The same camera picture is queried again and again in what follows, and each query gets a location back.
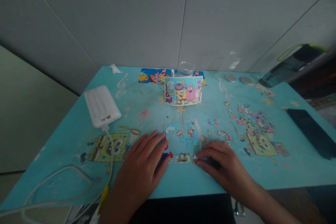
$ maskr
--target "water bottle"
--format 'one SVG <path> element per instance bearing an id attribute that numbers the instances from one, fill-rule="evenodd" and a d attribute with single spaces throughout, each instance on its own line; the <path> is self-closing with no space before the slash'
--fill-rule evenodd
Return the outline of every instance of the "water bottle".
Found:
<path id="1" fill-rule="evenodd" d="M 293 53 L 291 56 L 289 56 L 287 59 L 283 60 L 281 63 L 276 65 L 267 74 L 265 74 L 259 80 L 259 83 L 267 88 L 268 87 L 272 88 L 280 84 L 281 82 L 289 79 L 290 77 L 295 75 L 297 72 L 305 68 L 306 65 L 310 64 L 312 61 L 314 61 L 320 55 L 326 52 L 326 50 L 323 47 L 320 47 L 317 45 L 299 44 L 289 49 L 289 53 L 298 46 L 302 46 L 302 47 L 299 50 L 297 50 L 295 53 Z"/>

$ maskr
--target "clear glass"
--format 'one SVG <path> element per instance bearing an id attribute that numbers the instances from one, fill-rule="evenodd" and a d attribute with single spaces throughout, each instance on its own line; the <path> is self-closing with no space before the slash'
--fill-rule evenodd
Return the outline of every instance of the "clear glass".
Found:
<path id="1" fill-rule="evenodd" d="M 234 51 L 230 52 L 228 57 L 221 57 L 219 67 L 218 67 L 218 77 L 224 79 L 226 73 L 223 72 L 232 72 L 236 66 L 240 63 L 241 58 L 236 56 Z"/>
<path id="2" fill-rule="evenodd" d="M 194 74 L 195 65 L 190 62 L 183 61 L 179 64 L 176 77 L 189 77 Z"/>

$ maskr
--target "hand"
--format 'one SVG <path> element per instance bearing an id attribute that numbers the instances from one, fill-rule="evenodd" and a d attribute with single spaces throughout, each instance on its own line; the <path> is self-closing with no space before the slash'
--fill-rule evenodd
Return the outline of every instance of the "hand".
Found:
<path id="1" fill-rule="evenodd" d="M 114 181 L 99 223 L 128 223 L 135 211 L 158 186 L 167 170 L 170 157 L 166 157 L 155 171 L 169 141 L 154 131 L 143 135 L 131 148 Z"/>
<path id="2" fill-rule="evenodd" d="M 199 159 L 211 157 L 219 162 L 222 166 L 219 169 L 205 161 L 198 160 L 195 163 L 212 176 L 233 198 L 253 210 L 256 201 L 262 198 L 265 191 L 246 172 L 228 143 L 212 141 L 196 156 Z"/>

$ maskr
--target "person's left hand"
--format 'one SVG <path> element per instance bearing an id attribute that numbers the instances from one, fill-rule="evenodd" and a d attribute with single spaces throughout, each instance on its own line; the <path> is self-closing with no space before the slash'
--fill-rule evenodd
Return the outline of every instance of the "person's left hand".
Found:
<path id="1" fill-rule="evenodd" d="M 155 149 L 165 137 L 165 133 L 157 134 L 157 130 L 149 136 L 145 134 L 132 146 L 114 181 L 99 223 L 128 223 L 158 186 L 170 157 L 155 170 L 169 142 L 165 140 Z"/>

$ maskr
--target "charging cable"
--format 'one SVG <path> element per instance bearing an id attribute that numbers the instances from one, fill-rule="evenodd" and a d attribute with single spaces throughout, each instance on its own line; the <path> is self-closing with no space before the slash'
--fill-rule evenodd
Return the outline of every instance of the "charging cable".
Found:
<path id="1" fill-rule="evenodd" d="M 107 199 L 107 196 L 108 196 L 108 193 L 109 193 L 109 187 L 110 187 L 110 182 L 112 180 L 112 174 L 113 174 L 113 151 L 114 151 L 114 147 L 113 147 L 113 140 L 109 134 L 109 125 L 108 124 L 104 124 L 102 127 L 101 127 L 101 130 L 103 132 L 105 132 L 107 134 L 107 137 L 110 139 L 111 141 L 111 168 L 110 168 L 110 177 L 108 179 L 108 182 L 104 188 L 104 190 L 93 200 L 93 202 L 88 205 L 84 211 L 82 211 L 80 213 L 80 215 L 78 215 L 74 220 L 72 220 L 72 222 L 75 222 L 77 221 L 79 218 L 81 218 L 85 213 L 86 211 L 102 196 L 102 199 L 101 199 L 101 205 L 100 205 L 100 209 L 103 207 L 106 199 Z M 29 199 L 31 198 L 31 196 L 34 194 L 34 192 L 39 188 L 41 187 L 45 182 L 47 182 L 49 179 L 51 179 L 52 177 L 54 177 L 55 175 L 57 175 L 58 173 L 64 171 L 64 170 L 67 170 L 67 169 L 73 169 L 74 171 L 76 171 L 81 177 L 83 177 L 89 184 L 89 188 L 86 189 L 83 193 L 81 193 L 80 195 L 74 197 L 74 198 L 71 198 L 71 199 L 67 199 L 67 200 L 63 200 L 63 201 L 45 201 L 45 202 L 42 202 L 42 203 L 38 203 L 38 204 L 32 204 L 32 205 L 27 205 Z M 58 206 L 58 205 L 63 205 L 63 204 L 68 204 L 70 202 L 73 202 L 75 200 L 78 200 L 79 198 L 81 198 L 82 196 L 84 196 L 93 186 L 93 183 L 91 181 L 91 179 L 84 173 L 82 172 L 80 169 L 78 169 L 76 166 L 74 165 L 69 165 L 69 166 L 65 166 L 57 171 L 55 171 L 54 173 L 52 173 L 51 175 L 49 175 L 45 180 L 43 180 L 40 184 L 38 184 L 34 190 L 32 190 L 32 192 L 28 195 L 28 197 L 26 198 L 24 204 L 23 204 L 23 207 L 20 207 L 20 208 L 16 208 L 16 209 L 12 209 L 12 210 L 9 210 L 9 211 L 6 211 L 4 213 L 0 213 L 0 218 L 3 217 L 3 216 L 6 216 L 6 215 L 10 215 L 10 214 L 14 214 L 16 212 L 21 212 L 21 217 L 27 221 L 27 222 L 30 222 L 30 223 L 33 223 L 33 224 L 43 224 L 43 223 L 40 223 L 40 222 L 37 222 L 31 218 L 29 218 L 28 216 L 26 216 L 26 211 L 29 210 L 29 209 L 33 209 L 33 208 L 37 208 L 37 207 L 55 207 L 55 206 Z"/>

